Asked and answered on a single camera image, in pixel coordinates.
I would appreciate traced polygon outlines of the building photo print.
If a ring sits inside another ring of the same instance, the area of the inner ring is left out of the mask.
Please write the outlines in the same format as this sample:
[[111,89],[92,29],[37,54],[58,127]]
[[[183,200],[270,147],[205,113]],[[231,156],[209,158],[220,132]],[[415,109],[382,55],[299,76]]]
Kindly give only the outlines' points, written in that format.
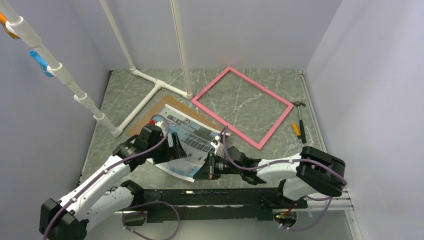
[[178,135],[186,157],[159,163],[156,167],[173,177],[193,183],[208,153],[216,152],[212,142],[217,139],[220,131],[169,104],[165,104],[159,114],[168,120],[170,133]]

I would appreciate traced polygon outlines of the pink wooden picture frame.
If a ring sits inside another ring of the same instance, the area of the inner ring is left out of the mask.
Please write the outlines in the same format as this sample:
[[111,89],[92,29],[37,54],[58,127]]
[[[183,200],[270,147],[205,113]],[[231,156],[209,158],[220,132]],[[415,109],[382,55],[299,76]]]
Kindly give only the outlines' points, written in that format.
[[[226,74],[229,72],[232,72],[233,74],[237,75],[244,81],[248,82],[255,88],[261,90],[262,92],[266,93],[270,97],[274,98],[275,100],[279,101],[280,103],[286,105],[286,109],[281,114],[281,116],[277,119],[277,121],[272,125],[270,130],[265,134],[265,136],[261,139],[260,142],[256,142],[250,137],[248,137],[246,134],[241,132],[239,129],[237,129],[235,126],[231,125],[227,121],[225,121],[223,118],[218,116],[215,112],[213,112],[211,109],[207,108],[205,105],[201,104],[199,102],[199,99],[203,97],[215,84],[217,84]],[[240,71],[236,70],[235,68],[228,66],[225,68],[220,74],[218,74],[205,88],[203,88],[196,96],[194,96],[191,99],[191,102],[198,107],[203,112],[207,113],[210,117],[212,117],[214,120],[219,122],[220,124],[224,125],[225,127],[228,127],[233,133],[235,133],[237,136],[239,136],[241,139],[243,139],[245,142],[247,142],[249,145],[254,147],[257,150],[261,150],[263,146],[267,143],[267,141],[271,138],[271,136],[274,134],[274,132],[277,130],[277,128],[280,126],[280,124],[283,122],[283,120],[288,116],[290,111],[294,108],[294,104],[289,102],[288,100],[284,99],[283,97],[277,95],[273,91],[269,90],[268,88],[262,86],[258,82],[254,81],[253,79],[249,78],[248,76],[244,75]]]

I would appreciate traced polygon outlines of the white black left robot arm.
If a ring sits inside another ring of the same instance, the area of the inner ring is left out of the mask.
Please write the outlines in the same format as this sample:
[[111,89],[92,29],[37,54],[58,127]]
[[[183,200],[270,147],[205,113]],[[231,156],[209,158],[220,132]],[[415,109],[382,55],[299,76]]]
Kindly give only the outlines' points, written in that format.
[[112,187],[146,160],[153,164],[186,157],[177,133],[148,123],[139,134],[119,144],[86,181],[59,200],[49,198],[40,211],[39,231],[45,240],[83,240],[97,224],[119,210],[154,203],[153,196],[132,180]]

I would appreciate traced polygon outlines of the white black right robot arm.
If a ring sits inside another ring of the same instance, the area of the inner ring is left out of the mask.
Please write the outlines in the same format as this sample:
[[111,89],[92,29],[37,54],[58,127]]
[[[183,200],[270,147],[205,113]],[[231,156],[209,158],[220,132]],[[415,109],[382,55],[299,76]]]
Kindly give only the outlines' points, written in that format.
[[280,207],[287,208],[310,194],[340,197],[347,185],[345,168],[343,160],[312,146],[303,147],[293,156],[277,159],[250,158],[232,146],[223,156],[208,154],[193,178],[217,180],[221,175],[239,175],[254,186],[279,180],[275,200]]

